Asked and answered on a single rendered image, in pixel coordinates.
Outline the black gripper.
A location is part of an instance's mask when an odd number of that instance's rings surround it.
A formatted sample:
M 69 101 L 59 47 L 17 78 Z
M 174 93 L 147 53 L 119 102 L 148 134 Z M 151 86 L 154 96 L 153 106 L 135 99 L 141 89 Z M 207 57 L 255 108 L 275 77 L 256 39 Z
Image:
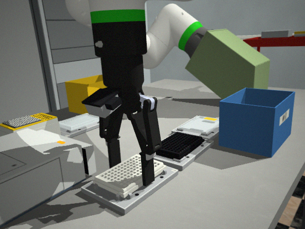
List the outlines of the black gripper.
M 122 117 L 126 114 L 141 148 L 142 182 L 143 186 L 147 186 L 155 180 L 153 158 L 162 148 L 162 143 L 156 112 L 157 98 L 145 96 L 142 90 L 143 56 L 122 59 L 101 57 L 101 65 L 103 84 L 110 88 L 122 88 L 122 105 L 106 118 L 99 117 L 100 137 L 105 139 L 108 147 L 109 166 L 112 168 L 121 163 L 118 138 Z

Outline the yellow open-top bin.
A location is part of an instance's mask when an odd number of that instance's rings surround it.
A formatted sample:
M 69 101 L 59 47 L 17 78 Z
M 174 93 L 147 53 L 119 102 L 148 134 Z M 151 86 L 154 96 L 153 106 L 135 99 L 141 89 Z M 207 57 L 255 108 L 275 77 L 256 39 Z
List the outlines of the yellow open-top bin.
M 84 104 L 81 102 L 100 88 L 107 88 L 103 84 L 102 75 L 65 82 L 68 99 L 69 112 L 78 114 L 88 113 Z

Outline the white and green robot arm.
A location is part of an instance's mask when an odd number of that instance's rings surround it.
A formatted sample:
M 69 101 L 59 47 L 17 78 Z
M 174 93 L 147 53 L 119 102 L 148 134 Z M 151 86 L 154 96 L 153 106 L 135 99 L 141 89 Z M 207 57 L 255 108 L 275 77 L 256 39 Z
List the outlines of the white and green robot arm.
M 193 55 L 206 31 L 176 4 L 162 8 L 146 32 L 148 0 L 65 0 L 69 14 L 92 29 L 95 55 L 106 59 L 143 56 L 143 68 L 157 67 L 174 46 Z M 89 115 L 106 118 L 122 105 L 121 88 L 100 88 L 85 100 Z

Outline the blue open-top box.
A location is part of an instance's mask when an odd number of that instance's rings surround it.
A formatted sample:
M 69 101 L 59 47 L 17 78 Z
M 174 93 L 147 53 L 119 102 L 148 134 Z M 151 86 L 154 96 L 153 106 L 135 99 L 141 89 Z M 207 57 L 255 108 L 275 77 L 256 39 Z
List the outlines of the blue open-top box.
M 271 157 L 291 134 L 295 92 L 244 88 L 219 102 L 219 146 Z

